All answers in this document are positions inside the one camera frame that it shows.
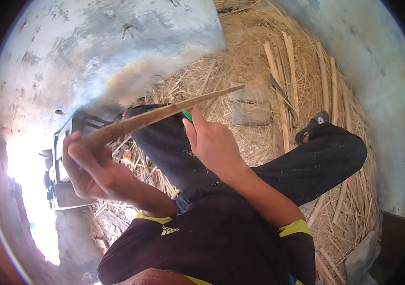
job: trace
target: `cloth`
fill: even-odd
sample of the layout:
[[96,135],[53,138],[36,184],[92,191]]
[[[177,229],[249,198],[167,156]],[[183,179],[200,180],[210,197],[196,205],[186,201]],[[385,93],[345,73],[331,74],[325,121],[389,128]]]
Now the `cloth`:
[[104,255],[98,278],[115,284],[148,268],[213,285],[287,285],[289,273],[310,285],[315,279],[313,239],[303,232],[280,237],[245,199],[213,194],[167,222],[144,215],[134,219]]
[[[161,106],[136,107],[127,117]],[[179,113],[132,134],[181,191],[175,199],[178,217],[163,225],[144,218],[133,220],[100,263],[102,283],[121,282],[142,270],[159,268],[214,285],[289,284],[288,276],[314,284],[311,236],[290,231],[280,237],[243,197],[192,154],[183,117]],[[315,127],[307,144],[252,170],[300,206],[358,171],[366,155],[359,137],[324,123]],[[165,229],[169,234],[161,236]]]

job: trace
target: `person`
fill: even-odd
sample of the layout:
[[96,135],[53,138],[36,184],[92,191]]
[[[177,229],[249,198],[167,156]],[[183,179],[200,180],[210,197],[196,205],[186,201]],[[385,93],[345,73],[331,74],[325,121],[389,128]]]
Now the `person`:
[[192,119],[177,114],[131,134],[181,191],[174,200],[110,160],[109,148],[92,156],[79,132],[64,140],[63,165],[78,196],[142,210],[101,259],[101,283],[315,284],[313,239],[298,206],[358,171],[364,142],[322,111],[297,134],[299,147],[248,167],[226,126],[197,109]]

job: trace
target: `dry straw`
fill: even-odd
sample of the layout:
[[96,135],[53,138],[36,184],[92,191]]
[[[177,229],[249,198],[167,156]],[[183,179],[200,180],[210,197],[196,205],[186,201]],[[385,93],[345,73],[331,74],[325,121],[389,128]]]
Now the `dry straw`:
[[[285,77],[284,90],[288,99],[293,102],[293,92],[297,90],[299,122],[290,127],[291,145],[294,146],[294,136],[308,121],[323,109],[323,93],[321,70],[317,54],[318,39],[308,31],[302,29],[295,20],[284,11],[268,3],[255,1],[241,1],[237,9],[250,8],[221,17],[223,32],[227,49],[220,54],[200,59],[194,64],[185,67],[171,76],[165,78],[152,90],[152,101],[155,104],[174,103],[193,98],[203,86],[208,76],[211,63],[216,59],[216,65],[209,75],[204,88],[204,94],[230,87],[231,83],[254,83],[268,87],[270,108],[263,110],[269,112],[276,122],[279,122],[277,93],[269,88],[270,68],[264,52],[263,44],[270,42],[272,50],[277,51],[274,56],[280,57]],[[290,38],[293,46],[296,88],[292,86],[290,76],[290,60],[284,41],[284,33]],[[329,55],[322,50],[326,73],[331,74]],[[365,180],[367,185],[367,200],[362,191],[361,176],[359,173],[351,177],[348,184],[342,211],[338,221],[333,224],[332,218],[337,205],[340,185],[332,189],[323,204],[320,214],[311,226],[315,247],[324,247],[331,261],[337,266],[346,278],[343,261],[349,253],[362,241],[367,233],[378,226],[378,207],[376,202],[376,189],[374,184],[375,160],[372,154],[368,129],[365,125],[366,117],[348,87],[346,78],[337,69],[338,82],[338,125],[346,128],[346,118],[342,93],[347,93],[352,120],[353,133],[361,137],[367,145],[368,155],[364,164]],[[331,77],[328,76],[328,86],[332,86]],[[332,113],[331,100],[329,100],[329,113]],[[207,120],[219,121],[227,125],[233,132],[239,145],[241,156],[250,166],[262,165],[272,159],[272,125],[269,126],[232,126],[232,107],[229,96],[224,96],[205,102],[198,106],[204,111]],[[130,169],[135,176],[146,183],[154,184],[158,189],[170,197],[177,189],[161,173],[154,169],[154,165],[146,159],[142,161],[139,149],[134,142],[128,142],[131,147],[132,163]],[[313,211],[315,201],[301,207],[306,218]],[[331,265],[323,259],[326,267],[334,278],[338,278]]]

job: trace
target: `yellow sleeve trim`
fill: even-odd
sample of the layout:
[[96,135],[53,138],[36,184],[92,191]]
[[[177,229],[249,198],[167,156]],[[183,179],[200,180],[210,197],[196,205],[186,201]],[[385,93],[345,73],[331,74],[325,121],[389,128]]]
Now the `yellow sleeve trim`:
[[146,219],[146,220],[151,220],[154,222],[159,222],[160,224],[164,225],[167,222],[172,221],[171,217],[165,217],[165,218],[153,218],[153,217],[149,217],[146,216],[144,213],[138,213],[135,217],[135,219]]
[[190,281],[193,281],[193,283],[196,285],[212,285],[209,282],[205,282],[204,280],[201,280],[198,278],[194,278],[194,277],[187,276],[187,275],[184,275],[184,276],[187,277],[188,279],[190,279]]
[[279,228],[280,237],[285,237],[292,233],[307,233],[312,235],[310,229],[307,226],[307,223],[300,219],[297,221],[292,222],[291,224]]

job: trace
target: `foot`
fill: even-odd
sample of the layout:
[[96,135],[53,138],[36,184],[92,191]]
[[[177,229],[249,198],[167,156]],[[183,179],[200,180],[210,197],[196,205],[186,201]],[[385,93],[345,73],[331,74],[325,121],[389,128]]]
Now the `foot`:
[[325,111],[322,110],[319,113],[317,113],[308,123],[308,125],[303,128],[300,132],[297,133],[296,135],[296,143],[299,145],[303,145],[308,142],[308,137],[310,134],[313,133],[313,129],[315,126],[318,126],[322,123],[328,123],[330,122],[330,117],[329,114]]

